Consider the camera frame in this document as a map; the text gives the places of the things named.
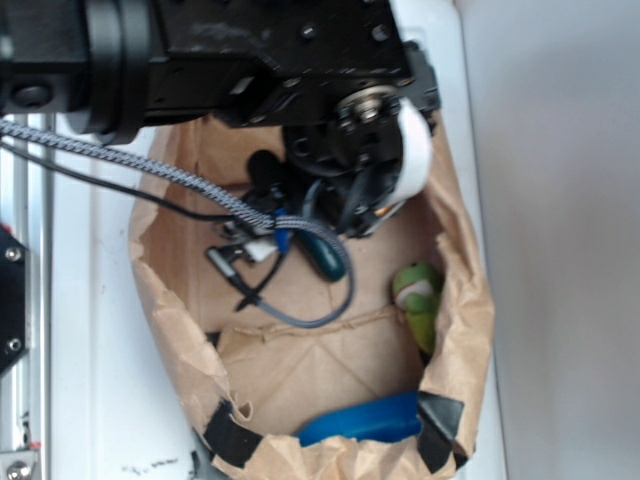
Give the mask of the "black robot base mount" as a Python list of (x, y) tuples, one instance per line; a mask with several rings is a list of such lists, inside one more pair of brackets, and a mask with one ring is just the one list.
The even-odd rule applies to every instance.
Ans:
[(1, 378), (26, 354), (28, 250), (1, 224)]

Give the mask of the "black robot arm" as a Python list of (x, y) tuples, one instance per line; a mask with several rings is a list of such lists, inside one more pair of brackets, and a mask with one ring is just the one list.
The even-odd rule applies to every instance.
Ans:
[(387, 1), (5, 1), (1, 111), (63, 113), (80, 134), (131, 142), (212, 115), (278, 126), (323, 217), (365, 236), (402, 201), (400, 116), (434, 126), (435, 72)]

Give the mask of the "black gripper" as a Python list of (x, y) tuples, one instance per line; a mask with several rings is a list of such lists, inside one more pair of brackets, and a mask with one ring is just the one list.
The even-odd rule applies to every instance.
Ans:
[(436, 75), (426, 52), (404, 45), (412, 79), (362, 87), (323, 125), (282, 130), (283, 159), (268, 150), (247, 162), (247, 201), (272, 213), (317, 219), (348, 237), (371, 235), (421, 193), (433, 159)]

